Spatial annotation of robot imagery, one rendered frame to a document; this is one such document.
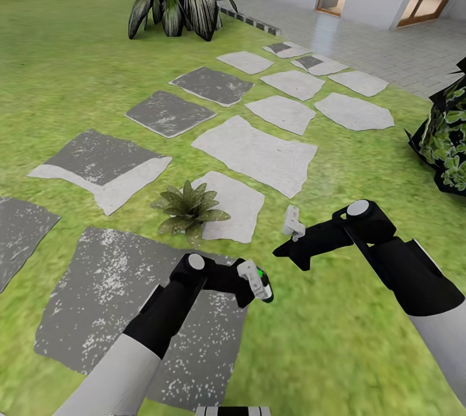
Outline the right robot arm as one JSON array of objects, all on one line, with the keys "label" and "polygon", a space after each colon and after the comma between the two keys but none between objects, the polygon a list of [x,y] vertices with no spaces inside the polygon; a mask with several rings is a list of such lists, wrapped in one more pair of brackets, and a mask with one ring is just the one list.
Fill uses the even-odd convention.
[{"label": "right robot arm", "polygon": [[[334,212],[332,220],[306,228],[300,209],[285,211],[282,232],[291,239],[272,253],[289,257],[301,271],[310,257],[356,244],[436,359],[466,408],[466,297],[415,240],[394,236],[397,228],[374,202],[360,199]],[[345,217],[343,217],[345,215]]]}]

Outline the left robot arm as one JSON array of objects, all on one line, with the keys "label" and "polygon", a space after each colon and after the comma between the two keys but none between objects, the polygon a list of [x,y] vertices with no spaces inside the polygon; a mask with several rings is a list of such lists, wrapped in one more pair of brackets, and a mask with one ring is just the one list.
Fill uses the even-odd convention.
[{"label": "left robot arm", "polygon": [[231,266],[187,253],[164,288],[158,284],[93,371],[53,416],[137,416],[170,340],[182,327],[201,290],[235,294],[239,307],[266,290],[252,259]]}]

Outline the insectifuge atomizer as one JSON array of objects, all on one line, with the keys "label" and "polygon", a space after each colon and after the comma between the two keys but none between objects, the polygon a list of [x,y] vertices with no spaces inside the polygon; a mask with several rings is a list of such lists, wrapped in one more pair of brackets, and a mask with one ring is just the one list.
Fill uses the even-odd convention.
[{"label": "insectifuge atomizer", "polygon": [[264,284],[264,289],[266,290],[266,298],[264,299],[265,303],[271,303],[274,300],[274,293],[272,291],[271,284],[269,282],[269,277],[266,273],[261,273],[262,283]]}]

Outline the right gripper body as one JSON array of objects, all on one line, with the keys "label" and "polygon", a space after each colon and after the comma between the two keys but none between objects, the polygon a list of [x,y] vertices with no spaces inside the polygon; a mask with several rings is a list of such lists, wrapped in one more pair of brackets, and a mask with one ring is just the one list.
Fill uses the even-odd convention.
[{"label": "right gripper body", "polygon": [[291,241],[290,259],[294,261],[301,271],[310,270],[310,257],[333,251],[329,245],[322,240],[320,224],[306,228],[305,236],[298,238],[297,242]]}]

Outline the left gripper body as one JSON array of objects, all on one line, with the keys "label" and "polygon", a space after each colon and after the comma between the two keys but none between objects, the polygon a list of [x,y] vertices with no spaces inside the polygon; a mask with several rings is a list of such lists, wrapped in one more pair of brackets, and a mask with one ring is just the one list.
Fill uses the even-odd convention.
[{"label": "left gripper body", "polygon": [[244,259],[238,259],[231,266],[225,266],[226,278],[225,284],[220,292],[229,292],[235,294],[239,307],[249,306],[252,299],[255,298],[249,282],[246,279],[240,278],[238,275],[238,265],[244,263]]}]

